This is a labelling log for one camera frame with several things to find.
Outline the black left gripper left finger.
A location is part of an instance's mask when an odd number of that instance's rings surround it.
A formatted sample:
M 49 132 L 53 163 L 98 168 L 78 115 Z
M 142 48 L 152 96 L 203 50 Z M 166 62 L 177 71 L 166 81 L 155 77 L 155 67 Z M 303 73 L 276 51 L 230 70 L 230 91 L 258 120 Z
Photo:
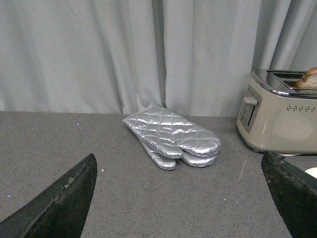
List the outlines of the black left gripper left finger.
M 97 180 L 89 154 L 34 199 L 1 221 L 2 238 L 79 238 Z

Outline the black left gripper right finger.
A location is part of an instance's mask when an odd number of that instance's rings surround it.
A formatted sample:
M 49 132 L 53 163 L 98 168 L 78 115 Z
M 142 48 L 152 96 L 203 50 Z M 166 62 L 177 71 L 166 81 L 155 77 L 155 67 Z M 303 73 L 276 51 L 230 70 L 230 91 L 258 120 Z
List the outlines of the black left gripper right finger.
M 293 238 L 317 236 L 317 179 L 265 151 L 261 168 L 274 204 Z

